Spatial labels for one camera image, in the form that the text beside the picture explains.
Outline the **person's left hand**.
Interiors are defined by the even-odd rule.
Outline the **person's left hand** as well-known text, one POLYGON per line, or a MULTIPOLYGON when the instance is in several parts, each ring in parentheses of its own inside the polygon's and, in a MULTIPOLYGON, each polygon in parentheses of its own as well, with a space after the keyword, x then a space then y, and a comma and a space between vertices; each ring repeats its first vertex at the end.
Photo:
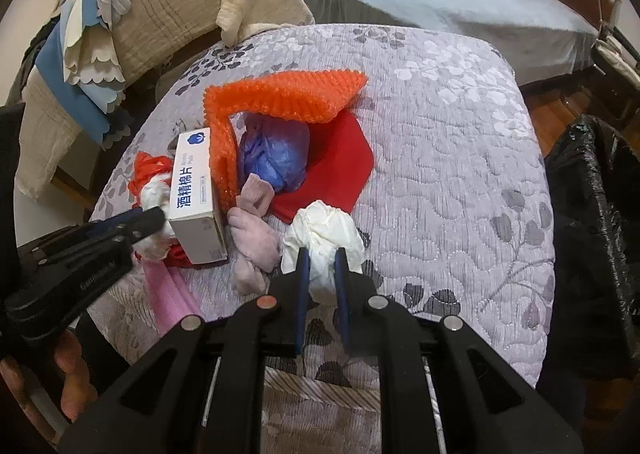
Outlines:
MULTIPOLYGON (((81 345, 69 330, 58 339, 53 354, 56 367, 64 374, 64 386, 61 396, 63 414, 74 422, 85 411, 86 406, 96 400, 96 389, 90 384, 89 370, 81 357, 81 345)), ((47 422, 36 405, 25 392, 25 379, 14 359, 1 361, 1 376, 8 386, 17 404, 38 432, 51 444, 58 442, 58 434, 47 422)))

